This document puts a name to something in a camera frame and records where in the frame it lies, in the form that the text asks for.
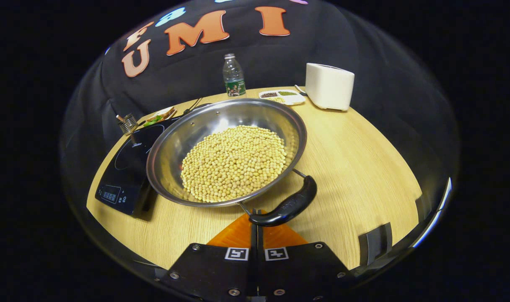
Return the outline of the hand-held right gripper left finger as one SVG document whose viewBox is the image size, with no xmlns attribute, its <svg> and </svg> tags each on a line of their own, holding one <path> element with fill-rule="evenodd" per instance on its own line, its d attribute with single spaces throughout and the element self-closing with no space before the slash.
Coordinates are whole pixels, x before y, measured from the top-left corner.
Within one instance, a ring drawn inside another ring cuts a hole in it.
<svg viewBox="0 0 510 302">
<path fill-rule="evenodd" d="M 241 215 L 207 244 L 194 242 L 161 284 L 203 302 L 252 302 L 257 296 L 257 226 Z"/>
</svg>

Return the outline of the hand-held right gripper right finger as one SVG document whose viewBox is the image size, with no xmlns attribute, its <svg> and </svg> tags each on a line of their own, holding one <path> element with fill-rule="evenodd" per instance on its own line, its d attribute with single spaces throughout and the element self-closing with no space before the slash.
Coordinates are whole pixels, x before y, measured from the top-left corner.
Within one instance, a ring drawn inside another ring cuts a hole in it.
<svg viewBox="0 0 510 302">
<path fill-rule="evenodd" d="M 266 248 L 257 228 L 257 294 L 266 302 L 335 302 L 356 276 L 324 242 Z"/>
</svg>

